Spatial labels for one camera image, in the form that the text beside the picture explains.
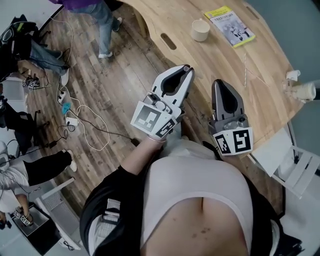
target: table leg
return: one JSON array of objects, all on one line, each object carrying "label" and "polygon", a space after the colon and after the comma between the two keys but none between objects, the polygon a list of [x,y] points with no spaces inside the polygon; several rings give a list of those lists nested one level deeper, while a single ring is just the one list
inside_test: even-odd
[{"label": "table leg", "polygon": [[139,24],[139,27],[140,27],[140,30],[141,30],[142,37],[143,37],[143,38],[146,38],[146,37],[147,37],[147,32],[146,32],[146,27],[145,27],[144,18],[142,18],[141,14],[140,14],[136,9],[133,8],[133,11],[134,11],[136,20],[138,21],[138,24]]}]

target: blue jeans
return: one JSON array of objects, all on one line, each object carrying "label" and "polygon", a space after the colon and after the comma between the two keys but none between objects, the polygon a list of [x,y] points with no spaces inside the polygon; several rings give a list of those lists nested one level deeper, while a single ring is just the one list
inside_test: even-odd
[{"label": "blue jeans", "polygon": [[111,32],[112,30],[117,31],[120,26],[120,22],[113,17],[108,5],[104,1],[101,1],[100,3],[91,4],[83,8],[72,9],[70,12],[89,14],[97,20],[100,30],[99,53],[108,54],[111,42]]},{"label": "blue jeans", "polygon": [[57,59],[60,53],[58,50],[47,49],[31,40],[29,60],[40,68],[52,70],[63,76],[67,70],[65,69],[65,63],[61,59]]}]

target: jeans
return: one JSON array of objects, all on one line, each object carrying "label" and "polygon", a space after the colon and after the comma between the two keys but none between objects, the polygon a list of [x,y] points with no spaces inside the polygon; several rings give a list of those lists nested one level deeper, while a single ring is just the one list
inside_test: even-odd
[{"label": "jeans", "polygon": [[61,59],[57,59],[60,53],[58,50],[47,49],[31,40],[29,60],[40,68],[52,70],[63,76],[67,70],[65,69],[65,63]]},{"label": "jeans", "polygon": [[100,30],[99,54],[108,54],[110,52],[111,32],[112,30],[117,31],[120,26],[120,22],[113,17],[108,5],[104,1],[101,1],[100,3],[91,4],[83,8],[72,9],[70,12],[89,14],[97,20]]},{"label": "jeans", "polygon": [[50,156],[42,157],[34,162],[23,161],[30,186],[50,181],[62,173],[71,162],[71,155],[68,152],[62,151]]}]

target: yellow book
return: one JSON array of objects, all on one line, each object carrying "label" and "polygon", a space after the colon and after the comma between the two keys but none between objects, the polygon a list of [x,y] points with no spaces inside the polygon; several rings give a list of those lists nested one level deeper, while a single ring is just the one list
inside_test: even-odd
[{"label": "yellow book", "polygon": [[241,46],[256,37],[236,13],[226,5],[208,11],[204,15],[223,33],[233,48]]}]

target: white t-shirt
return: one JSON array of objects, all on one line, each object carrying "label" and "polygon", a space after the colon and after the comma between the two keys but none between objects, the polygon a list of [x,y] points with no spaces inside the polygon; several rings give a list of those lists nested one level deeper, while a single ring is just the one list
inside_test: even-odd
[{"label": "white t-shirt", "polygon": [[28,187],[28,173],[21,160],[10,162],[7,170],[0,172],[0,211],[12,213],[20,204],[14,190],[20,186]]}]

